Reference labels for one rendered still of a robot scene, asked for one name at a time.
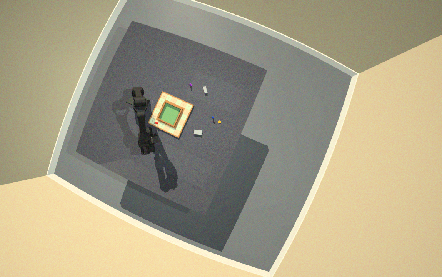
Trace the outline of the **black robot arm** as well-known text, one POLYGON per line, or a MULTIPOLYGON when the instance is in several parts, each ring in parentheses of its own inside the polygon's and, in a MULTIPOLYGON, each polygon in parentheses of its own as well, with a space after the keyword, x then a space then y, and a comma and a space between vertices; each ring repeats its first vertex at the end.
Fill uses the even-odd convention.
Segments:
POLYGON ((148 136, 148 133, 146 132, 146 127, 145 127, 145 112, 147 109, 147 99, 145 98, 145 96, 143 96, 145 94, 145 90, 142 89, 142 87, 133 87, 132 88, 132 96, 133 96, 133 110, 135 110, 135 112, 137 113, 137 118, 139 121, 139 130, 140 133, 138 134, 138 144, 139 147, 141 149, 141 154, 142 155, 146 155, 149 154, 149 147, 150 144, 154 144, 154 143, 158 143, 159 142, 159 138, 158 135, 152 134, 151 137, 148 136), (146 106, 145 111, 144 112, 137 112, 137 110, 135 109, 135 107, 141 107, 141 106, 146 106))

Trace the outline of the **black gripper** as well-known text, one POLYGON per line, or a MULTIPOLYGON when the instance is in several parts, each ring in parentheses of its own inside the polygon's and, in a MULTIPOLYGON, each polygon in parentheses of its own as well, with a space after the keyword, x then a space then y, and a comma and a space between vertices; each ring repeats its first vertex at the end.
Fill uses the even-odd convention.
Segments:
MULTIPOLYGON (((146 132, 148 133, 148 136, 149 137, 151 137, 152 136, 152 128, 151 127, 149 127, 149 128, 146 128, 146 132)), ((150 146, 148 146, 149 147, 149 153, 151 153, 151 152, 155 152, 155 144, 150 144, 150 146)))

